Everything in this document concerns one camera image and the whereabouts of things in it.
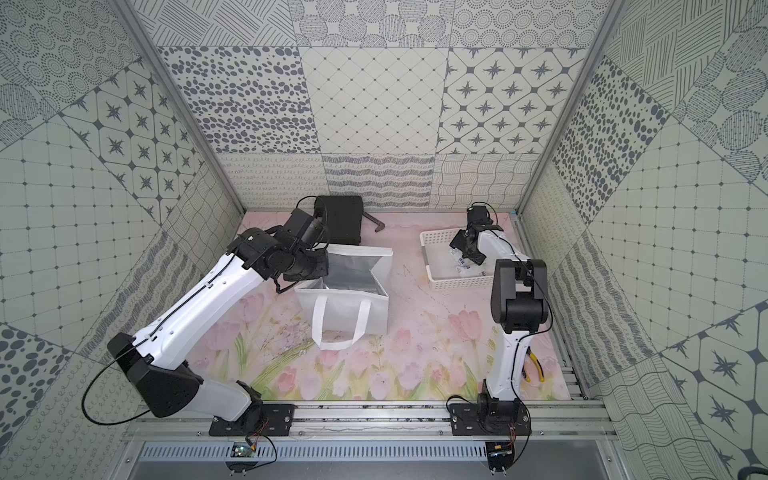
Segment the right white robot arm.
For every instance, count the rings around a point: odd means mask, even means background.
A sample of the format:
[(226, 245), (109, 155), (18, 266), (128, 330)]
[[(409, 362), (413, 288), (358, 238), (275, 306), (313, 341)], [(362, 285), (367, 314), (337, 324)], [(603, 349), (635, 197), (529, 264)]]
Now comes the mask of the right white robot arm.
[(532, 338), (550, 316), (547, 266), (518, 251), (497, 223), (496, 212), (485, 202), (467, 210), (467, 225), (450, 242), (464, 261), (491, 268), (490, 311), (501, 328), (494, 364), (479, 399), (489, 408), (501, 402), (520, 402), (525, 358)]

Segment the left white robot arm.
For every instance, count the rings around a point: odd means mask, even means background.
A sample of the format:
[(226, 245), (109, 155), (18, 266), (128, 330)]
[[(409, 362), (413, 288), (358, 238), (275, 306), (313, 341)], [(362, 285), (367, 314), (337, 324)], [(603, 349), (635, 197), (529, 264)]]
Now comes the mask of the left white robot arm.
[(226, 384), (194, 372), (187, 356), (231, 307), (262, 283), (325, 276), (323, 230), (320, 219), (295, 209), (283, 225), (243, 231), (168, 311), (136, 333), (119, 333), (109, 341), (110, 354), (155, 417), (183, 410), (229, 422), (256, 416), (258, 392), (243, 382)]

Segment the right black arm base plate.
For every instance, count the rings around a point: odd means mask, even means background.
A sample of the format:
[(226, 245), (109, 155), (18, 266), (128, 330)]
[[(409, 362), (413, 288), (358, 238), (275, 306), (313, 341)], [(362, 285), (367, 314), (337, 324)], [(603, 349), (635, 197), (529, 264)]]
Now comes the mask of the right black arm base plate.
[(466, 436), (516, 436), (531, 434), (531, 420), (527, 413), (509, 415), (481, 415), (476, 404), (451, 402), (447, 405), (451, 433), (455, 437)]

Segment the white insulated delivery bag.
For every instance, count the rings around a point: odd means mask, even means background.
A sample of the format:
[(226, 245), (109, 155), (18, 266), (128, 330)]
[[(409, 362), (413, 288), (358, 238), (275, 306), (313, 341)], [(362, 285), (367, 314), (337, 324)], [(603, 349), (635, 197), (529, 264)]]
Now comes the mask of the white insulated delivery bag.
[(298, 283), (295, 293), (319, 349), (345, 350), (364, 335), (388, 330), (389, 278), (394, 251), (331, 244), (328, 274)]

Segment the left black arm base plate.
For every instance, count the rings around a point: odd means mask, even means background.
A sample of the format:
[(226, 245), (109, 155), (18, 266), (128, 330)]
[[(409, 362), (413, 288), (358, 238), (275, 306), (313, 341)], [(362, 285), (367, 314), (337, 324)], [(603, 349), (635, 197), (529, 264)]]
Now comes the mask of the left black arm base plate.
[(290, 403), (267, 403), (249, 407), (235, 421), (214, 417), (208, 434), (211, 437), (248, 437), (256, 434), (286, 437), (290, 434), (296, 406)]

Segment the clear ice pack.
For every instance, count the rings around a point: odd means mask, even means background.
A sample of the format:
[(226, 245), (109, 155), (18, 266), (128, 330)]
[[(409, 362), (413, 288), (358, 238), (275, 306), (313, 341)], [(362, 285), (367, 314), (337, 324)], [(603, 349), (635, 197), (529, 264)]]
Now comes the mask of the clear ice pack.
[(455, 268), (460, 278), (483, 276), (483, 268), (475, 262), (463, 258), (461, 255), (454, 258)]

